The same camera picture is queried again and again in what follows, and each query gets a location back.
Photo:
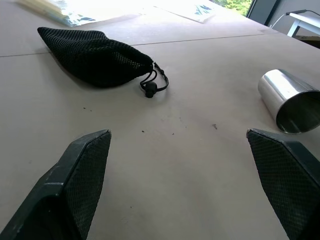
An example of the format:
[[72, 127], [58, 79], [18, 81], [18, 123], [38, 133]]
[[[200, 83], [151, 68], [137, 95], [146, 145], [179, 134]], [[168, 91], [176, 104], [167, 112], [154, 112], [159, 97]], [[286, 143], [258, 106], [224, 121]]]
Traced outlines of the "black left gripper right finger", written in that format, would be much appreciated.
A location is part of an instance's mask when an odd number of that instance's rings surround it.
[[262, 188], [291, 240], [320, 238], [320, 162], [299, 141], [246, 133]]

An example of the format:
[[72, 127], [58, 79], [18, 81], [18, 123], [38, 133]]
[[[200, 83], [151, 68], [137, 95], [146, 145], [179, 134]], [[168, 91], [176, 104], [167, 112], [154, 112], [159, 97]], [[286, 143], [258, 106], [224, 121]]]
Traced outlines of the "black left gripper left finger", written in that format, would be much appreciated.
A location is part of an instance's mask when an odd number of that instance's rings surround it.
[[2, 240], [85, 240], [101, 196], [112, 134], [100, 130], [71, 142], [26, 196]]

